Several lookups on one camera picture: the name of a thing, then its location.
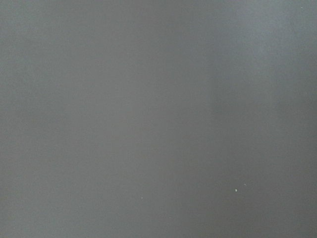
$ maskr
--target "gray wall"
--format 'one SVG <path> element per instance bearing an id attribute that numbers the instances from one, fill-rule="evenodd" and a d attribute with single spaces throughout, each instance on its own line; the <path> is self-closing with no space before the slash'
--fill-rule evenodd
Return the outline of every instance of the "gray wall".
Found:
<path id="1" fill-rule="evenodd" d="M 316 13 L 0 1 L 0 237 L 317 237 Z"/>

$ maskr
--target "gray surface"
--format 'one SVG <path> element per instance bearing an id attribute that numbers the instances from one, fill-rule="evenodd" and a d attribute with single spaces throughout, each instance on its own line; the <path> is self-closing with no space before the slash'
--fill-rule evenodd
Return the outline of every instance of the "gray surface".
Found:
<path id="1" fill-rule="evenodd" d="M 316 13 L 0 1 L 0 237 L 316 238 Z"/>

